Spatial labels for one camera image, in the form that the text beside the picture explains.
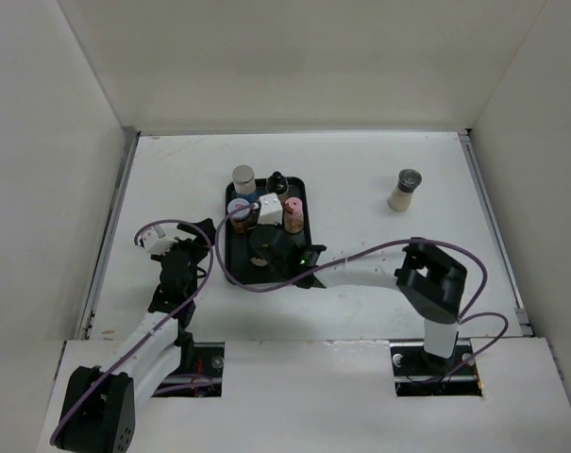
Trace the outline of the yellow lid white bottle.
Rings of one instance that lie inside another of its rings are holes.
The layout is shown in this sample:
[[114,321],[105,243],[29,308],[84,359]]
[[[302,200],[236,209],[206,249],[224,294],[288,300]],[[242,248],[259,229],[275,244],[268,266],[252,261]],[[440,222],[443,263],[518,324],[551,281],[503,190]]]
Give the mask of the yellow lid white bottle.
[[259,257],[251,257],[250,262],[257,267],[265,267],[268,265],[268,262],[266,260]]

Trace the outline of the white lid red label jar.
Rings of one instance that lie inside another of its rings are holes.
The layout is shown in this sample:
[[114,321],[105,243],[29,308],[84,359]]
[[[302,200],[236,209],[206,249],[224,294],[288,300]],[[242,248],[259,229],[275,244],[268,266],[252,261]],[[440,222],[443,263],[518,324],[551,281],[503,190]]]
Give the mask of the white lid red label jar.
[[234,198],[227,205],[229,222],[237,234],[245,234],[257,225],[257,203],[244,198]]

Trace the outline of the pink lid spice bottle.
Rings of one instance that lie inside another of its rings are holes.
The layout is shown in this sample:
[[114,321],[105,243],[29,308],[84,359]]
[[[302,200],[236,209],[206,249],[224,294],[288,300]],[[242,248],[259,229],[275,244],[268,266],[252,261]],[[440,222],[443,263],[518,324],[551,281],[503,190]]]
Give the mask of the pink lid spice bottle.
[[283,205],[283,224],[288,233],[296,234],[304,228],[303,202],[298,197],[288,198]]

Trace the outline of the blue label silver lid jar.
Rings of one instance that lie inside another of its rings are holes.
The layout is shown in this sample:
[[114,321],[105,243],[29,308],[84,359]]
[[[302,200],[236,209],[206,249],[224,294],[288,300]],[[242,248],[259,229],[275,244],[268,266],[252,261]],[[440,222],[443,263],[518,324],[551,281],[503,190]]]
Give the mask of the blue label silver lid jar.
[[234,191],[237,198],[253,203],[258,199],[256,179],[249,165],[238,165],[231,173]]

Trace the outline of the small black cap spice bottle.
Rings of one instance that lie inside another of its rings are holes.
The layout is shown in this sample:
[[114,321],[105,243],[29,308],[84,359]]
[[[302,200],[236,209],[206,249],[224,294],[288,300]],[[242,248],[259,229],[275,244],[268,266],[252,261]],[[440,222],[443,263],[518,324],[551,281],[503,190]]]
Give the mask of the small black cap spice bottle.
[[287,178],[280,171],[274,171],[266,180],[266,191],[278,197],[286,196],[289,191]]

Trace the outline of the clear lid pepper grinder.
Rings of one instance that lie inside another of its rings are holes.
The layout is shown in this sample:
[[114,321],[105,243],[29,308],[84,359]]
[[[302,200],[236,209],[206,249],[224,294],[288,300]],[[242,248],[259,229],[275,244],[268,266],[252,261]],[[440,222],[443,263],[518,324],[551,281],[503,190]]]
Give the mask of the clear lid pepper grinder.
[[415,190],[422,183],[422,175],[414,169],[403,169],[398,174],[395,188],[389,199],[389,207],[397,212],[406,211],[411,205]]

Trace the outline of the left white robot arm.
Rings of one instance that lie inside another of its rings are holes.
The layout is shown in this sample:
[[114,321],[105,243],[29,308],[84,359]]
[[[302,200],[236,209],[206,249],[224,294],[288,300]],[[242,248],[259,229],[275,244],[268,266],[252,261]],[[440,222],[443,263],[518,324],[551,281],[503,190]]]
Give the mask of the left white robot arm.
[[195,354],[186,329],[210,276],[199,264],[214,258],[216,229],[210,218],[175,224],[187,238],[166,236],[161,221],[136,233],[135,243],[160,264],[159,284],[129,337],[102,363],[70,375],[50,445],[67,452],[127,451],[139,407],[170,374],[192,371]]

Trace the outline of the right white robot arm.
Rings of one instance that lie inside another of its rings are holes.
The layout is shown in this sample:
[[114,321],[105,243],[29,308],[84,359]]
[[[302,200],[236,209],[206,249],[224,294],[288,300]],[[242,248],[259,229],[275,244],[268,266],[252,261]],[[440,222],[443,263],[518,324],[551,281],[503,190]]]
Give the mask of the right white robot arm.
[[323,245],[295,243],[274,226],[258,226],[248,237],[250,253],[299,288],[376,287],[401,292],[424,319],[421,362],[443,373],[455,361],[460,306],[467,269],[438,246],[421,238],[400,251],[328,251]]

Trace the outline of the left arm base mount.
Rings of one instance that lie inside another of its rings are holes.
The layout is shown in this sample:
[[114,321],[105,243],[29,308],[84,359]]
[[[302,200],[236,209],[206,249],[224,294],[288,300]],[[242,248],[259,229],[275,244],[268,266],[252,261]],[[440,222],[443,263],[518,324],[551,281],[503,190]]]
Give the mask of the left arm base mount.
[[159,385],[153,397],[209,398],[222,396],[226,347],[222,342],[197,342],[181,334],[181,362]]

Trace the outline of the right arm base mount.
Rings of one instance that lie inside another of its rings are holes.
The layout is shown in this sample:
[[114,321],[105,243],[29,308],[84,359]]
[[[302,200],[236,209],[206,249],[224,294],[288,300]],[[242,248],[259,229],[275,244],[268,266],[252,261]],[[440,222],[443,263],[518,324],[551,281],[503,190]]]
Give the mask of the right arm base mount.
[[468,340],[458,342],[448,359],[430,355],[421,342],[391,343],[396,395],[481,397],[478,368],[473,361],[464,362],[472,353]]

